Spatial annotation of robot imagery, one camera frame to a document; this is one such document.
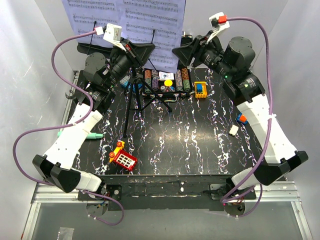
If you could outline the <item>black music stand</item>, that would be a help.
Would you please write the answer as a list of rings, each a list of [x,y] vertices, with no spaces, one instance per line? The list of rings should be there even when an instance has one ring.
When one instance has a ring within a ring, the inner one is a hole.
[[[79,37],[84,38],[94,35],[97,35],[96,31],[92,30],[90,32],[79,34]],[[110,79],[110,66],[110,58],[107,59],[103,52],[98,50],[96,52],[89,53],[85,60],[82,74],[84,79],[90,84],[87,92],[93,99],[93,108],[101,113],[104,113],[109,109],[116,96],[113,90],[114,86],[125,77],[129,78],[128,84],[124,90],[124,92],[128,94],[128,103],[125,110],[125,122],[123,130],[123,137],[126,138],[128,136],[130,112],[142,112],[146,107],[148,107],[148,104],[142,105],[141,103],[139,84],[142,84],[142,86],[148,87],[149,89],[151,89],[151,87],[149,87],[149,85],[145,82],[142,74],[142,68],[144,65],[139,65],[137,60],[135,60],[135,65],[129,69],[129,71],[121,80]],[[161,103],[164,103],[164,100],[161,99],[156,92],[153,92],[153,94],[155,95],[155,97],[152,98],[153,101],[159,100]]]

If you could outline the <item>sheet music page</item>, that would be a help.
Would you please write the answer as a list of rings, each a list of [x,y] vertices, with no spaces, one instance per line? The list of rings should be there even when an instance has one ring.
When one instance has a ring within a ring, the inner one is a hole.
[[[62,4],[75,35],[107,24],[119,24],[120,4],[117,0],[63,0]]]
[[[119,0],[121,36],[132,43],[153,43],[144,67],[174,73],[178,58],[172,49],[181,45],[185,0]]]

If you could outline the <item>black microphone desk stand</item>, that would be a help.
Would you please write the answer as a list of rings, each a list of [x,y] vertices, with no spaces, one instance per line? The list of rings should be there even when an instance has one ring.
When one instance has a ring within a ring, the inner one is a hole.
[[[79,103],[81,97],[82,97],[82,93],[78,90],[69,90],[69,92],[65,93],[65,97],[68,100],[72,100],[73,102],[75,102],[76,104]]]

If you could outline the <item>mint green toy microphone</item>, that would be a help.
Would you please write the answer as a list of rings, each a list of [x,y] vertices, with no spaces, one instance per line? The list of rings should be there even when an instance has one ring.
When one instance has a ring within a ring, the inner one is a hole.
[[[85,134],[82,132],[64,132],[64,131],[59,131],[57,134],[58,138],[63,138],[64,140],[99,140],[104,137],[102,133],[89,133]]]

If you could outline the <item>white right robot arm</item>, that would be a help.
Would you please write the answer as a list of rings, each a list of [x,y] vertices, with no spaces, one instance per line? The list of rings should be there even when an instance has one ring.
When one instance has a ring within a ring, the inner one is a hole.
[[[266,91],[249,69],[256,56],[251,41],[236,36],[223,49],[218,37],[207,39],[207,36],[199,35],[172,52],[185,67],[204,64],[223,78],[225,94],[246,117],[260,145],[266,148],[263,160],[253,174],[249,174],[251,168],[247,168],[227,179],[223,190],[230,198],[237,199],[249,187],[272,184],[309,157],[304,150],[295,148],[276,117],[269,113]]]

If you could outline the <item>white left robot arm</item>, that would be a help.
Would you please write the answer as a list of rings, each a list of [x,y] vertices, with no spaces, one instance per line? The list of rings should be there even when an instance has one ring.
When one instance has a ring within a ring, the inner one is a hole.
[[[129,71],[143,67],[148,61],[153,43],[132,43],[122,39],[111,51],[110,59],[94,52],[85,60],[81,88],[76,92],[77,105],[66,127],[54,144],[43,154],[36,155],[32,163],[40,175],[65,193],[73,190],[87,190],[95,200],[106,196],[106,187],[100,177],[73,168],[77,152],[88,134],[108,111],[116,94],[114,85]],[[86,98],[89,94],[93,100]]]

